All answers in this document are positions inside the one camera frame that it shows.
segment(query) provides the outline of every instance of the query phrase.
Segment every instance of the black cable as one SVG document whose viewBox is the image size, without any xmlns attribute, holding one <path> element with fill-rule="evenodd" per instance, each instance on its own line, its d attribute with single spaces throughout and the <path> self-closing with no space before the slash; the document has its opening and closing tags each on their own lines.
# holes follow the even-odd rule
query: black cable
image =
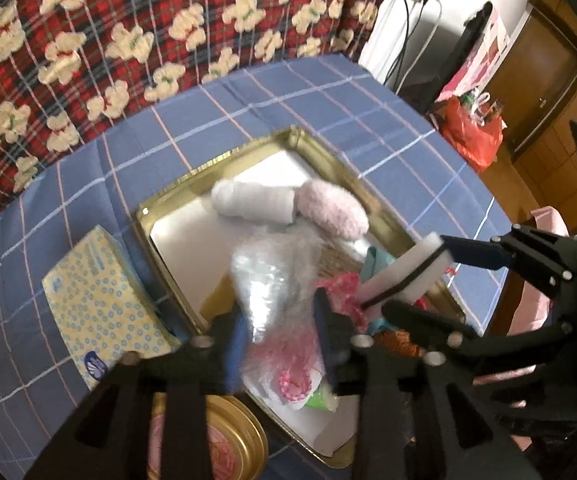
<svg viewBox="0 0 577 480">
<path fill-rule="evenodd" d="M 404 0 L 404 7 L 406 7 L 406 36 L 404 37 L 404 44 L 401 48 L 401 51 L 399 51 L 399 56 L 401 56 L 401 60 L 403 60 L 403 54 L 406 53 L 406 46 L 408 45 L 409 29 L 411 28 L 411 11 L 409 9 L 408 2 L 406 0 Z M 385 83 L 388 83 L 388 80 L 393 75 L 393 70 L 395 70 L 395 64 L 396 63 L 397 63 L 397 60 L 395 60 L 391 69 L 388 71 L 388 75 L 386 76 L 386 79 L 384 81 Z M 399 72 L 401 72 L 401 66 L 402 65 L 403 65 L 403 63 L 399 64 L 399 69 L 397 70 L 397 77 L 395 78 L 395 83 L 397 83 L 397 80 L 399 79 Z"/>
<path fill-rule="evenodd" d="M 415 31 L 419 27 L 419 23 L 421 22 L 421 16 L 422 16 L 422 13 L 424 12 L 424 7 L 426 7 L 427 3 L 428 3 L 428 0 L 422 0 L 421 1 L 421 10 L 419 11 L 419 16 L 417 17 L 417 22 L 415 22 L 415 25 L 413 26 L 410 35 L 408 35 L 407 40 L 413 37 L 413 34 L 415 34 Z M 384 80 L 385 84 L 388 83 L 388 80 L 393 75 L 393 72 L 395 72 L 395 67 L 397 66 L 397 64 L 400 61 L 401 61 L 401 64 L 403 64 L 403 62 L 404 62 L 403 56 L 406 54 L 407 40 L 404 42 L 404 46 L 402 46 L 401 51 L 399 51 L 399 54 L 397 55 L 397 57 L 395 58 L 395 61 L 393 61 L 393 64 L 391 65 L 391 68 L 388 71 L 388 75 L 386 76 L 386 79 Z"/>
</svg>

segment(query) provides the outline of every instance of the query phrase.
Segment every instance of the blue tablecloth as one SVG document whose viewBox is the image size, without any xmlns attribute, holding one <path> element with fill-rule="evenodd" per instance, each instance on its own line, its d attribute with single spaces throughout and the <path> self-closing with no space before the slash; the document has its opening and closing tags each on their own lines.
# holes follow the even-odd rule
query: blue tablecloth
<svg viewBox="0 0 577 480">
<path fill-rule="evenodd" d="M 137 235 L 137 205 L 235 146 L 300 124 L 388 204 L 415 238 L 488 240 L 510 222 L 430 124 L 342 56 L 240 70 L 117 124 L 50 167 L 0 216 L 0 471 L 22 478 L 87 389 L 52 318 L 41 280 L 95 225 L 128 251 L 162 317 L 182 334 Z M 482 332 L 505 270 L 462 267 L 450 290 Z M 332 478 L 288 447 L 264 478 Z"/>
</svg>

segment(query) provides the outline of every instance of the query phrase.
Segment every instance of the white wall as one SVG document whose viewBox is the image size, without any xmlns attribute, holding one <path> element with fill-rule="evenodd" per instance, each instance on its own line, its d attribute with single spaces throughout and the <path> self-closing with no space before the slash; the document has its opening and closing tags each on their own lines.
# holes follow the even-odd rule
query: white wall
<svg viewBox="0 0 577 480">
<path fill-rule="evenodd" d="M 463 23 L 489 0 L 441 0 L 444 11 L 433 41 L 419 60 L 407 84 L 425 80 L 434 74 L 448 56 L 463 32 Z M 508 34 L 512 35 L 526 10 L 527 0 L 490 0 L 498 10 Z M 414 21 L 419 7 L 413 12 Z M 439 13 L 432 0 L 426 6 L 415 35 L 409 40 L 403 70 L 412 62 L 424 43 Z M 406 12 L 402 0 L 385 0 L 380 7 L 375 31 L 364 47 L 359 63 L 380 82 L 385 79 L 390 64 L 401 49 Z"/>
</svg>

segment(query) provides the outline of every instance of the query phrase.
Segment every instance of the tissue box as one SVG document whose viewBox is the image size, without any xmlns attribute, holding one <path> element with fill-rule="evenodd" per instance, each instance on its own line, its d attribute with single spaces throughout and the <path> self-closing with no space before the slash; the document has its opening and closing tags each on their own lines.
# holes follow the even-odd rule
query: tissue box
<svg viewBox="0 0 577 480">
<path fill-rule="evenodd" d="M 42 280 L 57 327 L 89 388 L 124 352 L 177 346 L 118 243 L 97 226 Z"/>
</svg>

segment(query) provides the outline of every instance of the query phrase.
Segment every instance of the checkered tablecloth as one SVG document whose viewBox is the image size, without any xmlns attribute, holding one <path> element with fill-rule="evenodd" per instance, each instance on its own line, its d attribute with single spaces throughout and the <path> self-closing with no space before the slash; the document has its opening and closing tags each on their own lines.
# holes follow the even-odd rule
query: checkered tablecloth
<svg viewBox="0 0 577 480">
<path fill-rule="evenodd" d="M 182 334 L 137 235 L 137 205 L 191 168 L 290 124 L 316 134 L 415 238 L 436 231 L 488 240 L 510 230 L 478 176 L 427 121 L 342 56 L 240 70 L 146 109 L 50 167 L 0 215 L 0 471 L 7 479 L 22 478 L 87 392 L 48 308 L 44 275 L 100 224 Z M 479 332 L 505 272 L 462 267 L 449 280 Z M 264 478 L 345 474 L 289 446 Z"/>
</svg>

